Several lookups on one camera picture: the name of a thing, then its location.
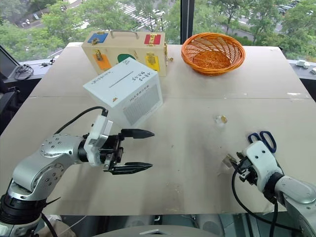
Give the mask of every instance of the blue scissor handle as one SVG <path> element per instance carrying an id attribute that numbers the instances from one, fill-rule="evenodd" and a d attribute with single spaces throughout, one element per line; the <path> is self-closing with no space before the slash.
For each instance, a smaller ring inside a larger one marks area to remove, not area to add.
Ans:
<path id="1" fill-rule="evenodd" d="M 272 141 L 273 147 L 270 146 L 270 144 L 268 143 L 268 141 L 265 138 L 264 134 L 267 134 L 270 137 L 270 140 Z M 271 153 L 275 153 L 277 151 L 277 143 L 276 143 L 274 137 L 272 136 L 272 134 L 269 131 L 261 131 L 260 132 L 260 136 L 261 136 L 262 142 L 266 145 L 266 147 L 269 149 L 269 151 Z"/>
<path id="2" fill-rule="evenodd" d="M 267 134 L 267 135 L 270 137 L 270 139 L 271 139 L 271 141 L 272 141 L 273 147 L 270 146 L 270 144 L 269 144 L 268 141 L 266 140 L 264 134 Z M 249 141 L 250 143 L 253 143 L 253 142 L 254 142 L 254 141 L 252 140 L 252 136 L 254 136 L 254 137 L 257 139 L 257 141 L 262 141 L 262 142 L 266 145 L 266 147 L 269 149 L 269 151 L 270 151 L 271 153 L 275 153 L 275 152 L 277 151 L 277 143 L 276 143 L 274 137 L 272 136 L 272 134 L 271 134 L 269 131 L 261 131 L 261 132 L 260 132 L 260 136 L 259 136 L 259 134 L 256 133 L 256 132 L 251 133 L 251 134 L 248 136 L 248 141 Z"/>

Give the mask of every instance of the sticker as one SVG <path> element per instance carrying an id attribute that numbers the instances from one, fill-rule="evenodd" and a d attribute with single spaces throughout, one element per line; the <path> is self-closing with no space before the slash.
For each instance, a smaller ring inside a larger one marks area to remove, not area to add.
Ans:
<path id="1" fill-rule="evenodd" d="M 101 54 L 99 50 L 96 50 L 92 56 L 101 70 L 105 71 L 111 68 L 111 64 L 108 60 L 108 57 L 105 54 Z"/>
<path id="2" fill-rule="evenodd" d="M 127 53 L 122 53 L 118 55 L 118 62 L 120 63 L 121 61 L 124 61 L 126 58 L 132 58 L 135 59 L 132 55 L 127 54 Z"/>
<path id="3" fill-rule="evenodd" d="M 145 37 L 145 41 L 144 44 L 160 44 L 160 38 L 161 35 L 157 35 L 157 34 L 148 34 Z"/>
<path id="4" fill-rule="evenodd" d="M 156 72 L 160 71 L 158 56 L 155 56 L 153 53 L 147 53 L 145 60 L 147 67 L 155 70 Z"/>
<path id="5" fill-rule="evenodd" d="M 92 42 L 103 43 L 105 39 L 107 38 L 107 36 L 108 36 L 108 33 L 104 33 L 104 34 L 94 33 L 88 40 L 88 43 L 92 43 Z"/>

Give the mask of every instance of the white cardboard box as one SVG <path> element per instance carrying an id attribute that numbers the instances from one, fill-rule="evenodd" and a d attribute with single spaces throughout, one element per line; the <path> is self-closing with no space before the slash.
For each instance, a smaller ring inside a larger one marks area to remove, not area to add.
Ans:
<path id="1" fill-rule="evenodd" d="M 137 127 L 162 105 L 158 73 L 127 58 L 83 85 L 121 127 Z"/>

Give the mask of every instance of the black cable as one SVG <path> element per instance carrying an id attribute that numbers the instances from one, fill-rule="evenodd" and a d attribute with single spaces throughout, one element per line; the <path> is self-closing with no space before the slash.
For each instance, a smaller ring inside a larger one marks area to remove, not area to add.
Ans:
<path id="1" fill-rule="evenodd" d="M 33 72 L 34 72 L 34 70 L 33 70 L 33 68 L 30 65 L 23 64 L 23 65 L 19 66 L 16 69 L 14 79 L 16 79 L 16 80 L 26 80 L 26 79 L 30 78 L 31 75 L 33 75 Z M 27 76 L 21 79 L 20 76 L 22 74 L 25 74 L 25 73 L 28 73 Z"/>
<path id="2" fill-rule="evenodd" d="M 55 230 L 54 230 L 54 227 L 51 225 L 51 223 L 49 222 L 49 220 L 47 219 L 47 217 L 43 213 L 41 214 L 41 218 L 47 224 L 47 227 L 49 228 L 51 235 L 53 237 L 58 237 Z"/>
<path id="3" fill-rule="evenodd" d="M 256 214 L 254 214 L 252 211 L 250 211 L 241 201 L 240 199 L 238 198 L 237 196 L 237 193 L 236 193 L 236 189 L 235 189 L 235 179 L 236 179 L 236 175 L 237 175 L 237 170 L 234 171 L 233 173 L 233 177 L 232 177 L 232 190 L 233 190 L 233 194 L 234 194 L 234 197 L 236 199 L 236 201 L 239 203 L 239 205 L 246 211 L 248 212 L 251 216 L 257 218 L 258 220 L 262 221 L 262 222 L 265 222 L 267 224 L 272 224 L 271 221 L 268 221 L 260 216 L 257 216 Z M 280 228 L 283 228 L 283 229 L 286 229 L 286 230 L 289 230 L 289 231 L 295 231 L 295 232 L 299 232 L 301 233 L 302 231 L 299 230 L 299 229 L 296 229 L 296 228 L 292 228 L 292 227 L 289 227 L 289 226 L 284 226 L 284 225 L 281 225 L 281 224 L 278 224 L 278 223 L 275 223 L 275 226 L 277 227 L 280 227 Z"/>
<path id="4" fill-rule="evenodd" d="M 277 200 L 275 200 L 275 212 L 273 214 L 273 219 L 272 219 L 272 224 L 270 226 L 270 234 L 269 237 L 273 237 L 274 232 L 275 232 L 275 227 L 276 227 L 276 223 L 277 223 Z"/>
<path id="5" fill-rule="evenodd" d="M 59 129 L 55 132 L 55 134 L 60 133 L 60 132 L 61 132 L 62 130 L 64 130 L 67 126 L 69 126 L 69 125 L 72 124 L 74 121 L 76 121 L 77 119 L 79 119 L 82 115 L 84 115 L 84 114 L 86 114 L 86 113 L 88 113 L 88 112 L 90 112 L 90 111 L 92 111 L 92 110 L 97 110 L 97 109 L 101 109 L 101 110 L 102 110 L 101 115 L 103 115 L 103 116 L 107 116 L 107 115 L 108 115 L 108 111 L 107 111 L 104 107 L 102 107 L 102 106 L 95 106 L 95 107 L 92 107 L 92 108 L 87 109 L 87 110 L 81 112 L 80 114 L 78 114 L 76 117 L 74 117 L 74 118 L 73 118 L 72 120 L 70 120 L 68 123 L 66 123 L 64 126 L 62 126 L 61 128 L 59 128 Z"/>

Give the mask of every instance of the small clear object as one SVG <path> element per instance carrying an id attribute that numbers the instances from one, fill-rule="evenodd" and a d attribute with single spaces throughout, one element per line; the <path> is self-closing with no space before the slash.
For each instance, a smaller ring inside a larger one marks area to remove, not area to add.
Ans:
<path id="1" fill-rule="evenodd" d="M 227 123 L 227 118 L 224 116 L 224 115 L 218 115 L 216 118 L 215 118 L 215 122 L 220 125 L 220 126 L 223 126 L 224 124 Z"/>

